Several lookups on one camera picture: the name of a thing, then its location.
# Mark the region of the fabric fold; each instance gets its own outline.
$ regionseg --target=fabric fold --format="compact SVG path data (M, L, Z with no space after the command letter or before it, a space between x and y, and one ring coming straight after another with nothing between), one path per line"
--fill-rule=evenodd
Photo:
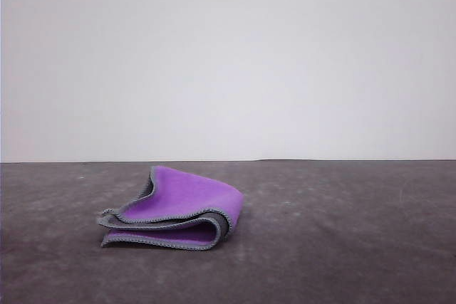
M152 167L139 195L119 209L106 209L98 224L109 228L101 246L115 241L202 251L230 235L243 195L223 182Z

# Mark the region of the concrete floor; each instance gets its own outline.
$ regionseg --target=concrete floor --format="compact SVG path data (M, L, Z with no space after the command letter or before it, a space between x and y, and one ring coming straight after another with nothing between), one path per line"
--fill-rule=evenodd
M100 248L151 165L245 195L210 251ZM1 166L2 303L456 303L456 161Z

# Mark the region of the gray stitched edge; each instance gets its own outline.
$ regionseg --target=gray stitched edge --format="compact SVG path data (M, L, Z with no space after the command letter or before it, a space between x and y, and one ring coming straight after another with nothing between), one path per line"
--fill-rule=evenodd
M234 229L232 220L230 219L229 215L227 213L225 213L223 210L221 210L220 208L204 208L204 209L201 209L199 211L196 211L196 212L193 212L193 213L190 213L187 215L162 216L162 217L157 217L154 219L128 219L125 216L123 216L123 212L125 212L132 205L138 203L139 201L146 200L155 194L158 185L157 185L157 182L155 181L154 167L150 168L150 181L152 183L152 191L149 194L143 196L144 194L146 194L148 192L148 184L147 184L141 190L141 192L138 194L138 196L136 196L132 201L121 206L119 209L112 209L112 208L105 209L101 215L104 216L106 214L112 214L112 215L116 216L119 220L121 220L122 222L125 222L126 224L139 224L139 223L159 222L159 221L172 220L172 219L189 219L190 217L193 217L193 216L213 212L213 213L218 213L218 214L222 215L228 222L228 232L225 234L224 238L227 238L228 236L230 236L232 234L233 229Z
M211 241L211 243L207 245L194 245L190 243L172 243L170 241L164 241L162 239L156 239L156 238L150 238L150 237L138 237L134 235L127 235L124 234L122 236L109 236L108 234L105 235L103 238L103 241L101 242L101 246L104 247L105 245L111 243L111 242L116 242L116 241L122 241L122 242L138 242L138 243L148 243L151 245L156 245L156 246L162 246L162 247L171 247L171 248L178 248L178 249L187 249L187 250L192 250L192 251L205 251L207 249L210 249L214 247L219 240L221 239L221 231L220 231L220 226L217 220L211 219L211 218L200 218L200 219L195 219L199 221L206 221L214 225L216 229L216 234L214 240Z

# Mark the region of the purple cloth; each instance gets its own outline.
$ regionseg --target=purple cloth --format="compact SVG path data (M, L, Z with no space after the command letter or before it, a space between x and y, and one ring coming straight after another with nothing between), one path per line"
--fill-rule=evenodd
M102 246L114 241L205 250L230 235L242 208L234 187L169 167L152 167L139 196L106 209L98 223L110 230Z

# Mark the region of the white backdrop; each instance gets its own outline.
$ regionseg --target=white backdrop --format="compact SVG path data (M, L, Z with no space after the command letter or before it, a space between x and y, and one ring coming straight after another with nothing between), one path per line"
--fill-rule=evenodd
M456 0L2 0L4 162L456 158Z

